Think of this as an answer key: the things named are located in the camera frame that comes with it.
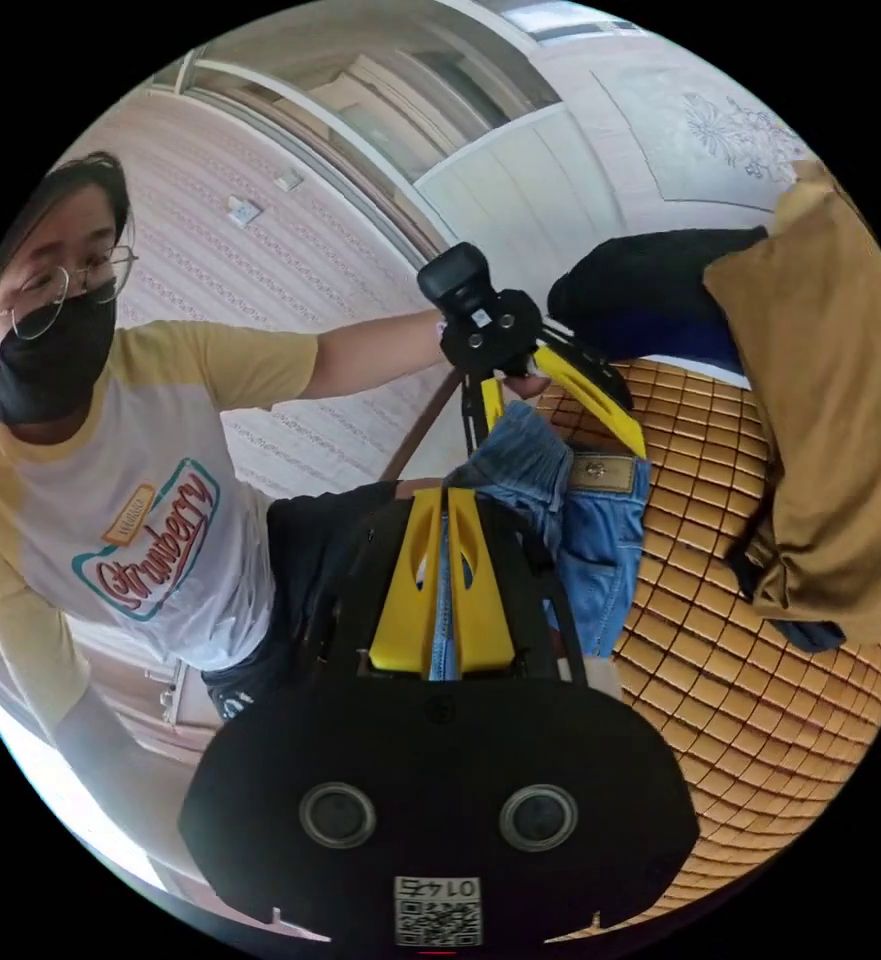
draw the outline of white t-shirt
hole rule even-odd
[[[120,330],[74,437],[34,446],[0,426],[0,650],[45,730],[89,679],[65,614],[203,670],[263,638],[269,500],[237,479],[220,413],[299,396],[316,355],[302,334]]]

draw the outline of eyeglasses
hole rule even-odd
[[[109,303],[120,295],[137,259],[130,247],[114,247],[73,272],[63,267],[44,268],[24,283],[0,316],[10,317],[21,340],[36,340],[60,316],[74,280],[78,281],[80,293],[89,291],[97,303]]]

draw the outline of wall outlet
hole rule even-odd
[[[258,207],[251,200],[240,200],[238,197],[230,197],[227,200],[227,209],[230,211],[230,219],[238,227],[246,227],[251,221],[263,213],[263,209]]]
[[[284,193],[295,190],[303,183],[303,177],[296,170],[288,170],[273,181]]]

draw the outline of yellow plastic part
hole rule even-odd
[[[480,383],[480,396],[483,399],[483,414],[487,421],[487,432],[503,416],[503,387],[496,377],[490,377]]]
[[[533,362],[546,376],[576,397],[621,443],[646,460],[647,444],[643,430],[620,404],[550,347],[538,347]]]
[[[472,490],[447,490],[453,632],[460,677],[484,670],[506,670],[514,660],[513,640],[487,550]],[[469,589],[460,558],[472,574]]]
[[[443,520],[440,487],[417,490],[387,591],[380,623],[370,645],[370,663],[391,673],[430,676],[430,656],[437,619],[437,586]],[[423,588],[417,588],[426,559]]]

